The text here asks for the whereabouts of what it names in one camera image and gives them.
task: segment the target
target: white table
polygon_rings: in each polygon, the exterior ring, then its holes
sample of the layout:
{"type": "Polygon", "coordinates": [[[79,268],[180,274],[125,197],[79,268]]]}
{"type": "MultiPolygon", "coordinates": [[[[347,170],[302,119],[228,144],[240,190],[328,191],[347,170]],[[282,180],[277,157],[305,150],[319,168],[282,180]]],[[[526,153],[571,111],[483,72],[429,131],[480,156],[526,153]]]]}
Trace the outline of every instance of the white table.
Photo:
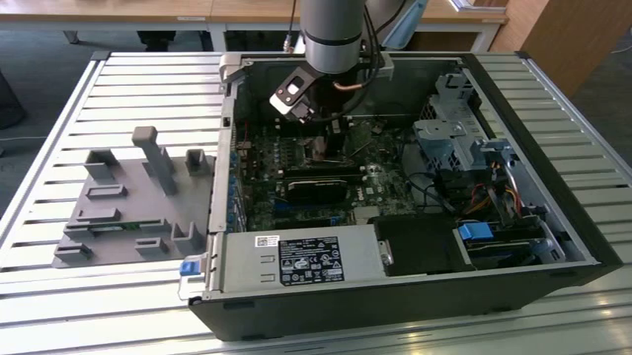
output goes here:
{"type": "Polygon", "coordinates": [[[496,315],[224,343],[177,296],[178,261],[50,268],[90,148],[139,158],[131,132],[152,124],[169,131],[158,143],[172,156],[192,147],[214,154],[218,60],[217,53],[115,53],[90,62],[0,221],[0,354],[614,354],[631,347],[631,168],[538,66],[515,55],[479,60],[627,264],[608,276],[496,315]]]}

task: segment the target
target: warning label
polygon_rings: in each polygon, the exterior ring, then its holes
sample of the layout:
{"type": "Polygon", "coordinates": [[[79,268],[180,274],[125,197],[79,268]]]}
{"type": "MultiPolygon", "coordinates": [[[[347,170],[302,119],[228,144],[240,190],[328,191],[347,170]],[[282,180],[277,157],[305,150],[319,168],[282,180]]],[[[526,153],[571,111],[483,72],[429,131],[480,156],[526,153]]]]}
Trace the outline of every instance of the warning label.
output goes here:
{"type": "Polygon", "coordinates": [[[345,280],[339,237],[280,240],[278,255],[284,286],[345,280]]]}

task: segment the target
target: blue latch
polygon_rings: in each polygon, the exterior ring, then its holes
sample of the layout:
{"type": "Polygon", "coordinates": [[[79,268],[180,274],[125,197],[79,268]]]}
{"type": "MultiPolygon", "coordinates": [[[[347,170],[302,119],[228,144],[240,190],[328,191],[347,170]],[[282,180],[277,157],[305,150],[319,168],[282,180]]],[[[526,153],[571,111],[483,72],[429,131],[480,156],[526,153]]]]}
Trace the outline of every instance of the blue latch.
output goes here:
{"type": "Polygon", "coordinates": [[[490,224],[480,223],[465,223],[459,227],[461,239],[464,240],[482,240],[495,238],[490,224]]]}
{"type": "Polygon", "coordinates": [[[181,264],[181,276],[196,276],[200,275],[200,260],[188,261],[185,260],[181,264]]]}

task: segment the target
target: motherboard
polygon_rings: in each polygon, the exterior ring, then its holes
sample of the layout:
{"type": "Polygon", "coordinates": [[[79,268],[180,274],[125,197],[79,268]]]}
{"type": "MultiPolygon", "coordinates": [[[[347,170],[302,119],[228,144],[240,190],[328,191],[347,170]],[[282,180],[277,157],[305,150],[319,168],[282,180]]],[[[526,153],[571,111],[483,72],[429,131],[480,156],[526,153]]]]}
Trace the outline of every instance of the motherboard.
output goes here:
{"type": "Polygon", "coordinates": [[[281,126],[257,131],[238,143],[249,231],[349,226],[416,212],[404,129],[388,129],[380,118],[355,119],[341,150],[328,154],[324,137],[304,136],[301,127],[293,137],[281,126]]]}

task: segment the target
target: barcode sticker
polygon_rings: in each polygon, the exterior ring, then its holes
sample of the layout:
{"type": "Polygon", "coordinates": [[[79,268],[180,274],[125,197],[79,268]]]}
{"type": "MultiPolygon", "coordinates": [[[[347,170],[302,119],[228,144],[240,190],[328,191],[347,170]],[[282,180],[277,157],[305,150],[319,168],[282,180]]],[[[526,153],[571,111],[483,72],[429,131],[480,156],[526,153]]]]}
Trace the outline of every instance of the barcode sticker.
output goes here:
{"type": "Polygon", "coordinates": [[[256,247],[261,248],[265,246],[278,245],[278,235],[258,235],[256,238],[256,247]]]}

